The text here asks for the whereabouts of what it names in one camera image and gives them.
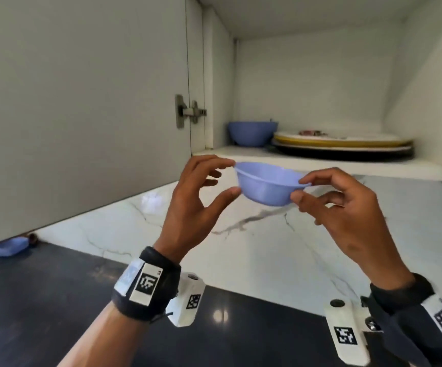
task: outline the cabinet ceiling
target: cabinet ceiling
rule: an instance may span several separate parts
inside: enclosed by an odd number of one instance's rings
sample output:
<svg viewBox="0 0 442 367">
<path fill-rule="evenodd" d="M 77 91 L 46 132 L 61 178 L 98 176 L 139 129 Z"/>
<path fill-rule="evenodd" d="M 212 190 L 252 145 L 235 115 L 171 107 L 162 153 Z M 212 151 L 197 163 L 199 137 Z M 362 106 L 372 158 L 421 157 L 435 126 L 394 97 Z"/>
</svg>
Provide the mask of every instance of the cabinet ceiling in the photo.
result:
<svg viewBox="0 0 442 367">
<path fill-rule="evenodd" d="M 400 20 L 425 0 L 200 0 L 238 38 Z"/>
</svg>

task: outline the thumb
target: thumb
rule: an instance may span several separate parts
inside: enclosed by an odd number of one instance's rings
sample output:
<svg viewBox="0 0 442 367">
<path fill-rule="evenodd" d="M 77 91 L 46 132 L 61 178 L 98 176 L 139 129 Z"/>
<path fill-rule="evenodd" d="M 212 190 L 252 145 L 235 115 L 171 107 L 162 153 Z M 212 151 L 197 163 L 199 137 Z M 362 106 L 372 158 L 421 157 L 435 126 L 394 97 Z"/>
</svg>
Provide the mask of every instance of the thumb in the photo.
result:
<svg viewBox="0 0 442 367">
<path fill-rule="evenodd" d="M 209 219 L 217 220 L 226 207 L 230 205 L 242 193 L 240 187 L 231 187 L 221 192 L 214 201 L 206 207 L 206 215 Z"/>
<path fill-rule="evenodd" d="M 324 225 L 328 221 L 329 209 L 318 198 L 302 190 L 296 190 L 291 193 L 291 200 L 299 206 L 299 211 L 307 212 L 319 223 Z"/>
</svg>

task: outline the yellow-rimmed plate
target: yellow-rimmed plate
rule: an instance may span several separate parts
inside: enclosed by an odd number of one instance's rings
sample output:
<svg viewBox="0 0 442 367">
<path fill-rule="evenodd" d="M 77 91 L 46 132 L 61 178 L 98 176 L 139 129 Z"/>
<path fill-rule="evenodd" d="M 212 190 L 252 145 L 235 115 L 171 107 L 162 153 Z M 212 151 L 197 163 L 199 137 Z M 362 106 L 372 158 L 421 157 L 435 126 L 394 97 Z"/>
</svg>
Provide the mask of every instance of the yellow-rimmed plate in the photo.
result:
<svg viewBox="0 0 442 367">
<path fill-rule="evenodd" d="M 413 145 L 413 139 L 402 139 L 392 134 L 310 136 L 277 132 L 274 139 L 281 144 L 311 147 L 396 148 Z"/>
</svg>

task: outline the stack of plates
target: stack of plates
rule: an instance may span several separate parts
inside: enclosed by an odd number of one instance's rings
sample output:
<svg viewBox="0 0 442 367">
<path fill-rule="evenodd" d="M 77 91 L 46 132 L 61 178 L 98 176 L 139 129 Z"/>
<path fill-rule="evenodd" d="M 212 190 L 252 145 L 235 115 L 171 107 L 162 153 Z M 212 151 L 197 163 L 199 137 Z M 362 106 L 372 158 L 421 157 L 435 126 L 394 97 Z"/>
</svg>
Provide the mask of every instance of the stack of plates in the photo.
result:
<svg viewBox="0 0 442 367">
<path fill-rule="evenodd" d="M 359 136 L 274 134 L 272 145 L 284 154 L 345 161 L 409 160 L 414 156 L 412 139 L 389 134 Z"/>
</svg>

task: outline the hand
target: hand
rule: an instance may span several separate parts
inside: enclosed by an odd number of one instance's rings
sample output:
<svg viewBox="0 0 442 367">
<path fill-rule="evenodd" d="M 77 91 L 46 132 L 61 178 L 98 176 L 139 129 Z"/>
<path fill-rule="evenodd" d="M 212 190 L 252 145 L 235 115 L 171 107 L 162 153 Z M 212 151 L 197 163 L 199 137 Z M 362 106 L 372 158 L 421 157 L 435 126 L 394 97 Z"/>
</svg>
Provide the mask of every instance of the hand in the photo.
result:
<svg viewBox="0 0 442 367">
<path fill-rule="evenodd" d="M 153 245 L 156 251 L 180 263 L 207 237 L 221 212 L 238 198 L 242 190 L 239 187 L 226 189 L 208 207 L 200 201 L 199 190 L 218 184 L 217 180 L 207 179 L 207 176 L 219 178 L 221 173 L 217 169 L 234 165 L 234 160 L 221 159 L 216 155 L 194 156 L 187 162 L 173 191 L 160 238 Z"/>
<path fill-rule="evenodd" d="M 360 266 L 375 286 L 393 290 L 414 282 L 371 189 L 337 168 L 313 171 L 299 183 L 331 185 L 338 190 L 318 198 L 297 190 L 292 192 L 291 200 L 301 212 L 313 216 L 316 225 L 322 224 L 328 230 L 340 250 Z"/>
</svg>

